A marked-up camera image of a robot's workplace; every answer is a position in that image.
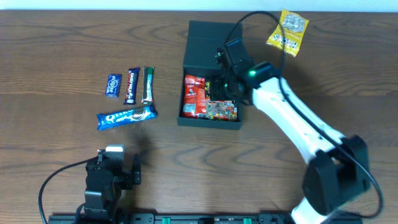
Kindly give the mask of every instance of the dark blue candy bar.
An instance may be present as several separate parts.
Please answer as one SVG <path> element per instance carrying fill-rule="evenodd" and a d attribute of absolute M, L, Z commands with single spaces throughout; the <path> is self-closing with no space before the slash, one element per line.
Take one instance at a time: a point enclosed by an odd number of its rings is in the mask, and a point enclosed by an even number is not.
<path fill-rule="evenodd" d="M 105 96 L 118 97 L 121 80 L 122 80 L 122 75 L 110 74 L 108 77 L 108 82 L 106 83 Z"/>
<path fill-rule="evenodd" d="M 97 130 L 118 127 L 120 125 L 131 124 L 137 121 L 156 118 L 156 113 L 152 105 L 141 108 L 134 108 L 127 111 L 120 111 L 111 114 L 97 114 Z"/>
<path fill-rule="evenodd" d="M 124 100 L 125 105 L 136 104 L 138 73 L 139 67 L 129 69 L 129 80 L 127 82 L 126 99 Z"/>

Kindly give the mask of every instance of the white background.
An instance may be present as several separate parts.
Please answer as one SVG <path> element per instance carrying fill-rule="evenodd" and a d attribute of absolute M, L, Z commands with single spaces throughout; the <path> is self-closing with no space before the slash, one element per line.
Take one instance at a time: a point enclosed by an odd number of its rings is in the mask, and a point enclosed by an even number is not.
<path fill-rule="evenodd" d="M 0 9 L 398 12 L 398 0 L 0 0 Z"/>

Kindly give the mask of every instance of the yellow snack bag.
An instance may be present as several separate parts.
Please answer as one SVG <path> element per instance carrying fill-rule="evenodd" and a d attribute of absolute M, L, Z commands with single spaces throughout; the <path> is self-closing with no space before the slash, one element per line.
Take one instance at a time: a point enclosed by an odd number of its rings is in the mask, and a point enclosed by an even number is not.
<path fill-rule="evenodd" d="M 280 15 L 279 22 L 285 31 L 285 52 L 295 57 L 300 50 L 301 41 L 309 21 L 296 13 L 284 9 Z M 282 31 L 279 25 L 268 38 L 267 44 L 282 49 Z"/>

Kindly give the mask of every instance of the box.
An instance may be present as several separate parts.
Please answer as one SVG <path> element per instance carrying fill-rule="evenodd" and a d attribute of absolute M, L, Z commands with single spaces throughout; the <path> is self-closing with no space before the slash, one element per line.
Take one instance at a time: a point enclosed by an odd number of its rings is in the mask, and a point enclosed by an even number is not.
<path fill-rule="evenodd" d="M 185 75 L 211 77 L 221 74 L 221 65 L 216 63 L 217 48 L 222 47 L 226 36 L 235 24 L 221 22 L 190 21 L 188 30 L 187 47 L 183 62 L 183 75 L 180 96 L 180 110 L 177 124 L 203 128 L 221 128 L 238 130 L 242 126 L 243 110 L 238 107 L 237 121 L 213 121 L 206 119 L 193 119 L 182 117 L 185 95 Z M 239 25 L 231 36 L 231 40 L 242 37 L 242 26 Z"/>

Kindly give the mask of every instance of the wooden surface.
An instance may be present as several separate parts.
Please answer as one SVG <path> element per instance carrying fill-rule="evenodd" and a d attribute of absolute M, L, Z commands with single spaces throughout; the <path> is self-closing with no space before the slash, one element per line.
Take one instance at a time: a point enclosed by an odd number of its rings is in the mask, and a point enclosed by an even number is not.
<path fill-rule="evenodd" d="M 126 208 L 160 213 L 291 210 L 302 199 L 306 165 L 283 132 L 257 109 L 240 131 L 177 126 L 189 20 L 235 22 L 243 12 L 1 11 L 0 223 L 40 223 L 37 195 L 54 170 L 108 144 L 139 152 L 142 184 Z M 301 13 L 310 20 L 285 77 L 328 124 L 369 146 L 386 208 L 376 223 L 398 219 L 397 14 Z M 257 16 L 244 37 L 257 61 L 278 63 L 265 39 L 273 23 Z M 127 70 L 156 66 L 159 116 L 97 131 L 97 113 L 126 110 Z M 109 73 L 122 73 L 118 99 L 106 98 Z M 142 94 L 142 76 L 138 99 Z M 46 216 L 73 213 L 84 200 L 84 166 L 54 177 Z M 371 191 L 349 205 L 370 213 Z"/>

